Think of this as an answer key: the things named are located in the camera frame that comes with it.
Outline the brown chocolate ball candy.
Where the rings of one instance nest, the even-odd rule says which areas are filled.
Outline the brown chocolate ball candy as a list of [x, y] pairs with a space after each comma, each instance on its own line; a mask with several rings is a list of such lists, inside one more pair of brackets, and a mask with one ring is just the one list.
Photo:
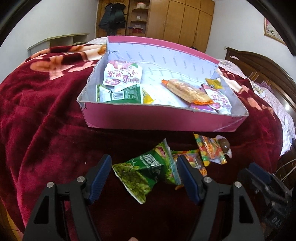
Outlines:
[[232, 151], [230, 149], [230, 143], [227, 138], [221, 135], [217, 135], [215, 139], [219, 143], [223, 153], [226, 154], [229, 158], [232, 158]]

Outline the colourful gummy candy packet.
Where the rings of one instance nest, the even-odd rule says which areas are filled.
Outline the colourful gummy candy packet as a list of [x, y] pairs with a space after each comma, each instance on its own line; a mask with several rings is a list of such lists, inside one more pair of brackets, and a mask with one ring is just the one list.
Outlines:
[[211, 162], [220, 165], [227, 163], [224, 152], [215, 138], [205, 137], [196, 133], [194, 134], [194, 137], [205, 167], [208, 167]]

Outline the purple jelly cup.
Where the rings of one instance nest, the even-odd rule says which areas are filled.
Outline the purple jelly cup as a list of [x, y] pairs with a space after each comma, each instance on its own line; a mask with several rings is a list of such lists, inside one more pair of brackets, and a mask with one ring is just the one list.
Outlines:
[[208, 112], [208, 113], [217, 113], [217, 110], [211, 108], [210, 105], [196, 105], [196, 104], [192, 103], [190, 105], [190, 108], [198, 110], [198, 111]]

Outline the yellow candy packet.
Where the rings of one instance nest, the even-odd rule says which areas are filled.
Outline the yellow candy packet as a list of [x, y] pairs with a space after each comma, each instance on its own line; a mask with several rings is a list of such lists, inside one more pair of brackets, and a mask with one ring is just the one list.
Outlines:
[[209, 79], [206, 78], [205, 79], [207, 84], [214, 89], [223, 89], [223, 86], [221, 84], [221, 80], [220, 79]]
[[142, 103], [143, 104], [152, 104], [154, 102], [154, 99], [151, 98], [151, 96], [142, 89]]

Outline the orange rice cracker packet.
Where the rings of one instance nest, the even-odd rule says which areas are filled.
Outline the orange rice cracker packet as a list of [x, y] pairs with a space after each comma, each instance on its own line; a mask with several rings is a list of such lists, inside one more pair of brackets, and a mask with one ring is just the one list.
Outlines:
[[213, 104], [214, 101], [207, 95], [206, 92], [184, 82], [183, 80], [170, 79], [162, 80], [162, 84], [186, 102], [196, 105]]

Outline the green pea snack bag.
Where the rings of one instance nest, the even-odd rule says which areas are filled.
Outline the green pea snack bag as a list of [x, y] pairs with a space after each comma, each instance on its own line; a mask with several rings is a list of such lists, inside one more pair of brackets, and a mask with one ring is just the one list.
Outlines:
[[138, 157], [112, 165], [112, 169], [126, 190], [140, 204], [146, 202], [147, 194], [158, 180], [181, 185], [177, 164], [166, 140]]

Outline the green pea snack bag barcode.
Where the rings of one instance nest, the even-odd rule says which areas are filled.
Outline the green pea snack bag barcode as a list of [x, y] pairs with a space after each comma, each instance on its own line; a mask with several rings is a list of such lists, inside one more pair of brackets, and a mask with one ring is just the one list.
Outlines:
[[142, 87], [136, 84], [121, 90], [115, 90], [106, 85], [97, 85], [96, 101], [100, 103], [142, 104], [144, 102]]

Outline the pink peach jelly pouch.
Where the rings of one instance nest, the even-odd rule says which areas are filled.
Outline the pink peach jelly pouch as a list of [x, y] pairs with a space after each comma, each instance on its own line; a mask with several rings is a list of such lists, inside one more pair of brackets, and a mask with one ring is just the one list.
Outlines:
[[112, 60], [104, 70], [103, 84], [112, 87], [128, 87], [140, 84], [142, 80], [142, 66], [129, 61]]

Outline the dark wooden headboard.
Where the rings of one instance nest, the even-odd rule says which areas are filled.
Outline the dark wooden headboard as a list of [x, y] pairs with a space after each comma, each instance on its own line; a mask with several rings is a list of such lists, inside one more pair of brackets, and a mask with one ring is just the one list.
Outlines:
[[295, 111], [295, 82], [290, 75], [266, 56], [227, 47], [225, 59], [237, 65], [252, 81], [266, 83]]

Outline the framed wedding photo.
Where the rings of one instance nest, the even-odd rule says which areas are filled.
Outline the framed wedding photo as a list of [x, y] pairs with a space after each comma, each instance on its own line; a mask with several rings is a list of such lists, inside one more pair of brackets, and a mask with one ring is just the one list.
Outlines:
[[273, 25], [267, 20], [267, 18], [264, 18], [264, 30], [263, 34], [271, 39], [274, 39], [281, 44], [285, 45], [284, 40], [280, 36], [280, 34], [276, 31], [276, 29], [273, 27]]

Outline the pink cardboard box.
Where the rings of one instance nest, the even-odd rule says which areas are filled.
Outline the pink cardboard box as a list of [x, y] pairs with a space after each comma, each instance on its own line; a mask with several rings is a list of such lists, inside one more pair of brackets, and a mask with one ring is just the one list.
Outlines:
[[[107, 75], [110, 61], [125, 61], [142, 68], [142, 88], [152, 97], [151, 104], [110, 103], [97, 100], [97, 86]], [[77, 97], [85, 122], [92, 128], [192, 132], [233, 132], [248, 117], [247, 108], [225, 81], [222, 93], [230, 101], [229, 113], [191, 108], [174, 95], [162, 80], [183, 80], [196, 87], [208, 78], [218, 78], [218, 60], [176, 43], [133, 36], [107, 37], [104, 56], [93, 68]]]

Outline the red pot on shelf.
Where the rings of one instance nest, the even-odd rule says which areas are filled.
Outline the red pot on shelf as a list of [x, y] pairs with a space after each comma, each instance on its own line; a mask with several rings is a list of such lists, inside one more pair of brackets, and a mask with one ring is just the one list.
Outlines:
[[132, 33], [133, 34], [142, 34], [143, 33], [143, 27], [141, 25], [134, 25], [132, 27]]

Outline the white low shelf unit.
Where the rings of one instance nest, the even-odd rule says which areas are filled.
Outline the white low shelf unit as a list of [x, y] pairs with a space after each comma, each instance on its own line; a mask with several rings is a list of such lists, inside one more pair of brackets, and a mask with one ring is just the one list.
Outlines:
[[41, 40], [38, 43], [30, 46], [28, 50], [28, 56], [31, 56], [41, 50], [57, 47], [57, 46], [75, 46], [86, 44], [88, 39], [88, 33], [81, 34], [70, 34], [70, 35], [60, 35], [49, 37], [47, 39]]

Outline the round box on shelf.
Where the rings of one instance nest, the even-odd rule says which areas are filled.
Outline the round box on shelf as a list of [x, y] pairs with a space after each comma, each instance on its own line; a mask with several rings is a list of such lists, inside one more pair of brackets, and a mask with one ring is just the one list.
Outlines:
[[137, 3], [136, 9], [146, 9], [146, 4], [145, 3]]

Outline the dark hanging jackets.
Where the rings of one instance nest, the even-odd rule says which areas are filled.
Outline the dark hanging jackets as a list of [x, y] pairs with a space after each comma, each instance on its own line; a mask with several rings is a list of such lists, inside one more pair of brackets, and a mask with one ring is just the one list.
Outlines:
[[117, 35], [119, 29], [125, 29], [125, 8], [125, 4], [121, 3], [110, 3], [104, 8], [105, 12], [98, 26], [100, 29], [105, 30], [107, 36]]

